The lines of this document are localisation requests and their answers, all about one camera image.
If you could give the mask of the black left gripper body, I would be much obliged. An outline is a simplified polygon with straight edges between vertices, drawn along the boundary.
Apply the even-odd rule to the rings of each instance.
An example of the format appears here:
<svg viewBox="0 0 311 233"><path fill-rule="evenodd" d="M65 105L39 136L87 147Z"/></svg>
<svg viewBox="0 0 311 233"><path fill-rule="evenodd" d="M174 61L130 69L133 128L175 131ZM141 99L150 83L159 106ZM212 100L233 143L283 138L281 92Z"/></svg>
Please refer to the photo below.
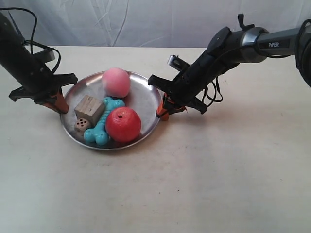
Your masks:
<svg viewBox="0 0 311 233"><path fill-rule="evenodd" d="M9 94L9 98L13 101L21 98L46 99L49 95L57 94L63 86L77 84L75 74L55 75L45 64L37 60L10 60L8 72L21 85Z"/></svg>

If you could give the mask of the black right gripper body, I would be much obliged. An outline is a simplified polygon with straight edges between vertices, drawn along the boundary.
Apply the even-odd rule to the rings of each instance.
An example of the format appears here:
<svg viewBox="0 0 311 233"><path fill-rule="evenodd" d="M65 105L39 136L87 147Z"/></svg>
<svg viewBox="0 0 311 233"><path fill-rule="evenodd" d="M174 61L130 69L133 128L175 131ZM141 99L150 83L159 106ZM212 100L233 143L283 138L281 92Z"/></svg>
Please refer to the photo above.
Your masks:
<svg viewBox="0 0 311 233"><path fill-rule="evenodd" d="M188 69L179 72L173 80L151 75L148 85L166 93L170 105L190 107L203 114L207 111L207 106L196 96L213 80L208 72L215 61L213 56L202 53Z"/></svg>

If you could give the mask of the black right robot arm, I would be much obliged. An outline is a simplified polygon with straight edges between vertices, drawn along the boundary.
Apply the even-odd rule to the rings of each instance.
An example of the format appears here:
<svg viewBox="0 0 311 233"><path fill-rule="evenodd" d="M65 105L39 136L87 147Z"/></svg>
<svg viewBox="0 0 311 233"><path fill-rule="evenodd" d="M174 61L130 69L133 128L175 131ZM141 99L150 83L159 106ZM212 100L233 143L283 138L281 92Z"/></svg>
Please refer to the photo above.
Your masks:
<svg viewBox="0 0 311 233"><path fill-rule="evenodd" d="M168 64L178 70L169 81L151 75L148 85L163 91L164 97L155 115L168 120L169 115L183 112L187 107L207 111L204 99L198 99L201 91L207 92L212 83L219 92L218 77L241 63L260 63L266 58L295 57L296 68L307 85L311 84L311 21L305 20L298 28L270 33L253 24L244 25L239 15L241 30L232 32L228 27L219 30L207 49L192 63L188 64L176 55Z"/></svg>

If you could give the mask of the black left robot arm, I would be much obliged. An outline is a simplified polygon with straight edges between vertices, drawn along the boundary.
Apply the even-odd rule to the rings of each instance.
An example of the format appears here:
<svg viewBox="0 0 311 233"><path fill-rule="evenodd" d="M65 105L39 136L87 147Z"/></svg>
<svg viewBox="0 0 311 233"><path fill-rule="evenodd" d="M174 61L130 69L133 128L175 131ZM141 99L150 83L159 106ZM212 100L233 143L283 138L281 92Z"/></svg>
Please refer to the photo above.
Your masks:
<svg viewBox="0 0 311 233"><path fill-rule="evenodd" d="M14 77L20 87L9 98L17 101L29 98L38 105L66 114L69 106L62 87L77 84L73 73L56 74L61 56L55 48L35 42L34 35L26 40L12 16L0 16L0 64Z"/></svg>

